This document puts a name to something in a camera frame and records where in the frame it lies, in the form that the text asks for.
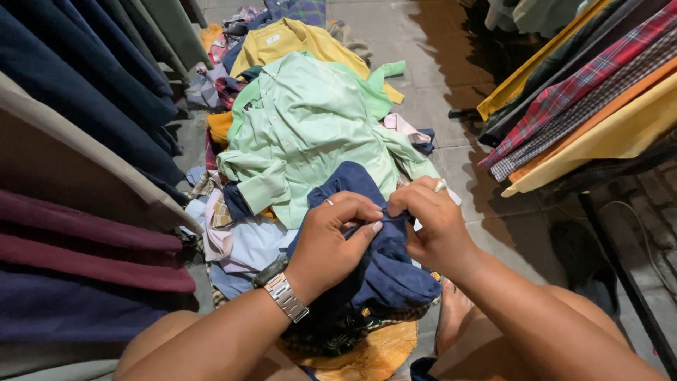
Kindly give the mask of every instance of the fingernail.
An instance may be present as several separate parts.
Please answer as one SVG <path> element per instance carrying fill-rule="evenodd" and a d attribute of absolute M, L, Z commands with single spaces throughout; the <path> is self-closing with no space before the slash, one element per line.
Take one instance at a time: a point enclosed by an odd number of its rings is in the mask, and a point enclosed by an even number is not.
<path fill-rule="evenodd" d="M 372 224 L 372 230 L 374 233 L 380 232 L 380 230 L 383 228 L 383 222 L 381 221 L 376 221 Z"/>

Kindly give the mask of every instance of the shirt label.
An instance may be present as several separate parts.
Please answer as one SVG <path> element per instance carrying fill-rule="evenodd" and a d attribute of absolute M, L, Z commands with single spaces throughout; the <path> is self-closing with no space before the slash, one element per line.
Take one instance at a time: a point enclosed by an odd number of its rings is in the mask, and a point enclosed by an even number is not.
<path fill-rule="evenodd" d="M 273 42 L 277 41 L 280 39 L 280 35 L 274 35 L 273 37 L 270 37 L 269 39 L 265 40 L 266 44 L 270 45 Z"/>

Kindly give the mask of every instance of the bare foot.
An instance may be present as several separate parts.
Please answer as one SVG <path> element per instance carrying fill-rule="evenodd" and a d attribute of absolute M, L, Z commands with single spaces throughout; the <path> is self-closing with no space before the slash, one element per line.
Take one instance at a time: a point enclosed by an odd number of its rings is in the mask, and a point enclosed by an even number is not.
<path fill-rule="evenodd" d="M 449 279 L 442 281 L 442 300 L 435 334 L 438 356 L 456 343 L 461 322 L 474 305 Z"/>

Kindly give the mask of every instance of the left hand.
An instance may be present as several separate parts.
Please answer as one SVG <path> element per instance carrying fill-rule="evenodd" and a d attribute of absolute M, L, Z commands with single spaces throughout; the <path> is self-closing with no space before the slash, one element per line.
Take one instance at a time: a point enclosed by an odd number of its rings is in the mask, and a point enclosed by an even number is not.
<path fill-rule="evenodd" d="M 304 306 L 355 270 L 383 227 L 379 206 L 365 196 L 344 190 L 329 197 L 329 201 L 333 205 L 323 202 L 306 214 L 299 244 L 284 271 L 289 286 Z M 342 230 L 361 221 L 371 223 L 346 241 Z"/>

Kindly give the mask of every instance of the metal watch strap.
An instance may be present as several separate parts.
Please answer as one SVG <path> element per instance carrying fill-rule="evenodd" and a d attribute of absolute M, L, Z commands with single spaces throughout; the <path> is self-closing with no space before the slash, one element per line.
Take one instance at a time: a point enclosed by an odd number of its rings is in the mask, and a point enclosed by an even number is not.
<path fill-rule="evenodd" d="M 298 323 L 305 315 L 308 315 L 308 308 L 294 295 L 284 273 L 277 274 L 266 283 L 265 289 L 294 323 Z"/>

